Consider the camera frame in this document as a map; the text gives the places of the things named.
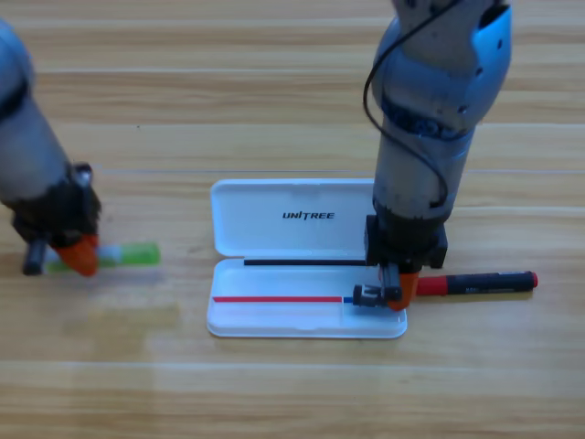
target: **green marker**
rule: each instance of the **green marker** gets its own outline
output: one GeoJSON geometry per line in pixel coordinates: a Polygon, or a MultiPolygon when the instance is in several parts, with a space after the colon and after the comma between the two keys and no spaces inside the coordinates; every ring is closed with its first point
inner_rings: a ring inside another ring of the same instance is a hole
{"type": "MultiPolygon", "coordinates": [[[[98,247],[97,253],[100,268],[158,265],[161,261],[160,250],[154,242],[104,245],[98,247]]],[[[70,271],[71,269],[61,261],[55,252],[47,249],[45,273],[70,271]]]]}

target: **black cable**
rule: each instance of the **black cable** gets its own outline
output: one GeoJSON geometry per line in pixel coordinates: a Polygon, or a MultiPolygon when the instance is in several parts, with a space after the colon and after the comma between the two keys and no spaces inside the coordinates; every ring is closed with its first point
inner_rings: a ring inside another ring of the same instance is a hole
{"type": "Polygon", "coordinates": [[[414,27],[406,35],[404,35],[403,37],[397,39],[389,48],[387,48],[380,55],[380,57],[378,58],[378,61],[376,62],[376,64],[374,64],[374,67],[369,72],[369,75],[367,76],[367,80],[366,80],[366,85],[364,86],[364,97],[363,97],[364,110],[365,110],[366,116],[370,120],[370,122],[372,122],[374,124],[374,126],[376,126],[376,128],[382,133],[382,135],[384,135],[385,137],[387,137],[391,142],[393,142],[394,144],[396,144],[397,146],[399,146],[400,148],[402,148],[407,153],[409,153],[409,154],[415,156],[417,159],[419,159],[439,179],[439,184],[441,185],[441,197],[440,197],[439,201],[433,201],[431,203],[431,207],[432,208],[439,208],[439,207],[443,206],[445,204],[445,202],[447,201],[447,197],[449,196],[449,188],[447,187],[447,181],[445,180],[445,177],[443,176],[443,174],[441,173],[441,171],[439,169],[437,169],[437,167],[429,161],[429,159],[427,159],[423,155],[420,155],[419,153],[417,153],[416,151],[414,151],[412,148],[410,148],[408,145],[406,145],[405,143],[401,142],[399,139],[397,139],[392,134],[390,134],[389,132],[387,132],[376,121],[376,119],[374,118],[374,116],[370,112],[369,108],[367,107],[367,94],[369,92],[369,87],[370,87],[370,85],[372,83],[372,80],[376,76],[376,73],[378,73],[378,70],[379,70],[380,66],[382,65],[382,63],[384,62],[384,60],[388,57],[388,55],[395,48],[397,48],[398,46],[401,46],[406,41],[408,41],[410,38],[414,37],[423,28],[425,28],[426,26],[430,25],[437,18],[439,18],[440,16],[446,14],[451,9],[453,9],[455,6],[457,6],[458,4],[460,4],[461,1],[462,0],[453,0],[447,6],[445,6],[443,9],[440,9],[436,14],[434,14],[433,16],[430,16],[429,18],[427,18],[426,20],[424,20],[422,23],[420,23],[418,26],[414,27]]]}

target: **case lid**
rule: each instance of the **case lid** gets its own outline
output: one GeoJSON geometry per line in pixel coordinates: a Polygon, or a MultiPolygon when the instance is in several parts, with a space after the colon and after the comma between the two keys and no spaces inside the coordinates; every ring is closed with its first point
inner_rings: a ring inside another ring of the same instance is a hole
{"type": "Polygon", "coordinates": [[[218,252],[262,259],[363,259],[371,178],[236,179],[211,188],[218,252]]]}

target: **white plastic case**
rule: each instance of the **white plastic case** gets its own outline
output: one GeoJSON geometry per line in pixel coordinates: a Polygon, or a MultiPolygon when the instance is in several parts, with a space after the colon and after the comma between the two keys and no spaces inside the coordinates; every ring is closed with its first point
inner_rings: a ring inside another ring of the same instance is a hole
{"type": "Polygon", "coordinates": [[[377,268],[351,265],[364,260],[372,189],[369,178],[216,183],[211,188],[216,249],[236,259],[215,268],[209,331],[218,337],[404,334],[406,311],[350,303],[356,284],[379,285],[377,268]]]}

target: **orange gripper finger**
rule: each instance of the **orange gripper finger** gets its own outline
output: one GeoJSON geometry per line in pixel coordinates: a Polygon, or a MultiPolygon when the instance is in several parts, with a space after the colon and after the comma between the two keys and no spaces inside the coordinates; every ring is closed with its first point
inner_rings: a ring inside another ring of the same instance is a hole
{"type": "Polygon", "coordinates": [[[400,275],[400,287],[402,288],[402,300],[388,302],[388,306],[394,311],[401,311],[408,308],[410,301],[414,299],[419,286],[418,273],[403,273],[400,275]]]}
{"type": "Polygon", "coordinates": [[[79,242],[69,247],[53,249],[61,260],[82,276],[91,277],[98,272],[97,237],[84,235],[79,242]]]}

